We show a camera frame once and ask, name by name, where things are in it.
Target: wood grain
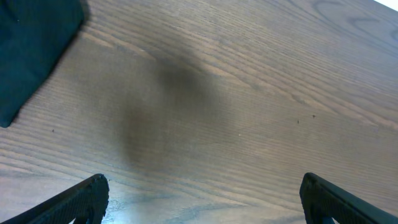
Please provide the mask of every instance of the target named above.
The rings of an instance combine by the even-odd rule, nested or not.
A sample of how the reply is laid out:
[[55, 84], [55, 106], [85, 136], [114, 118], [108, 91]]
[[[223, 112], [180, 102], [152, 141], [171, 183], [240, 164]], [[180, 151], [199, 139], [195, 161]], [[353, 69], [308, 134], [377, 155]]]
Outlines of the wood grain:
[[104, 223], [305, 223], [314, 172], [398, 215], [398, 12], [371, 0], [88, 0], [0, 130], [0, 221], [95, 173]]

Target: table top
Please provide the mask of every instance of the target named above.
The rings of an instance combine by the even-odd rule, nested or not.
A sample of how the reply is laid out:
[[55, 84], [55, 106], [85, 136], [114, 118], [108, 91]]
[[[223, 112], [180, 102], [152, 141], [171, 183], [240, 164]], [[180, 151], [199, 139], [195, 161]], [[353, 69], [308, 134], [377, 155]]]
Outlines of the table top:
[[92, 174], [103, 223], [305, 223], [314, 172], [398, 215], [398, 12], [371, 0], [88, 0], [0, 129], [0, 221]]

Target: wooden table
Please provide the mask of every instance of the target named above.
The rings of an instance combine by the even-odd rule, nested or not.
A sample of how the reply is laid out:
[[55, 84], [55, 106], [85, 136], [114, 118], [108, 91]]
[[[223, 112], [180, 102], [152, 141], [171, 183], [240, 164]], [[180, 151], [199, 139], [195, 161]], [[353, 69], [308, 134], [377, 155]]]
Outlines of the wooden table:
[[103, 223], [305, 223], [306, 172], [398, 215], [398, 12], [88, 5], [52, 76], [0, 129], [0, 221], [95, 173], [111, 189]]

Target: brown wooden surface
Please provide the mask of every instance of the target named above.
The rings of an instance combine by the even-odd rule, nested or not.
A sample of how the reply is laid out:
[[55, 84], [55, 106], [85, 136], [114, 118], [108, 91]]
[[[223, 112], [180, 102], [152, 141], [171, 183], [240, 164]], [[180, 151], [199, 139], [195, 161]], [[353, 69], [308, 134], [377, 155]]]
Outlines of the brown wooden surface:
[[371, 0], [89, 0], [0, 129], [0, 221], [95, 173], [104, 223], [304, 223], [314, 172], [398, 215], [398, 12]]

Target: dark green cloth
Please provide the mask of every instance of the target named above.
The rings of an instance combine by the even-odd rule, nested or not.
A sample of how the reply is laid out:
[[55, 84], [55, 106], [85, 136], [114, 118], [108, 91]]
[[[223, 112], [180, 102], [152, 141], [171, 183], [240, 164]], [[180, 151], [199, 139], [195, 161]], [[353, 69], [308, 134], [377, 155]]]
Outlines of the dark green cloth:
[[84, 18], [79, 0], [0, 0], [0, 126], [45, 81]]

